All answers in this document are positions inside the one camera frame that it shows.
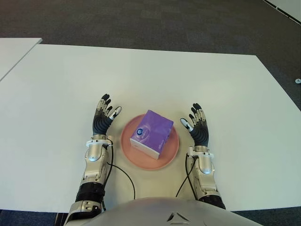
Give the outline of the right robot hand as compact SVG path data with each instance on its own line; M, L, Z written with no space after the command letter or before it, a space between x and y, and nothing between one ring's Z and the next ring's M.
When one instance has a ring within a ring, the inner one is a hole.
M192 105L191 111L193 114L189 114L189 117L192 124L190 124L185 118L181 118L180 122L190 133L194 141L194 146L208 147L209 131L205 113L198 103L194 103Z

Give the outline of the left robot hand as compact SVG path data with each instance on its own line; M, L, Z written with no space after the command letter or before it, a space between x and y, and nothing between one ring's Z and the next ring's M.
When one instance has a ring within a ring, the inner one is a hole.
M121 106L113 110L112 106L108 106L110 103L111 99L109 94L104 94L99 100L93 118L93 135L106 135L110 125L122 111Z

